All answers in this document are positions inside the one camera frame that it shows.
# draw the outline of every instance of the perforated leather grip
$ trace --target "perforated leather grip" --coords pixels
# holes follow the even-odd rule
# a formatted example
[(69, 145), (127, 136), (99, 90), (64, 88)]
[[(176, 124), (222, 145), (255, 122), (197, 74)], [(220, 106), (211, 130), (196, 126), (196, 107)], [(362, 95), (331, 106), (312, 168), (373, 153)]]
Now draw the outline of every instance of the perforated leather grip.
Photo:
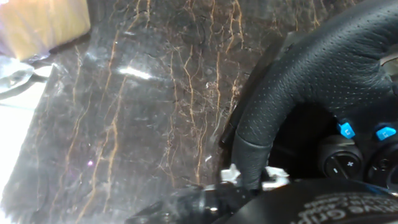
[(232, 160), (244, 186), (258, 188), (279, 127), (298, 103), (319, 103), (338, 119), (352, 118), (356, 132), (371, 131), (355, 114), (386, 98), (398, 105), (379, 63), (395, 44), (398, 1), (368, 0), (323, 24), (275, 62), (236, 131)]

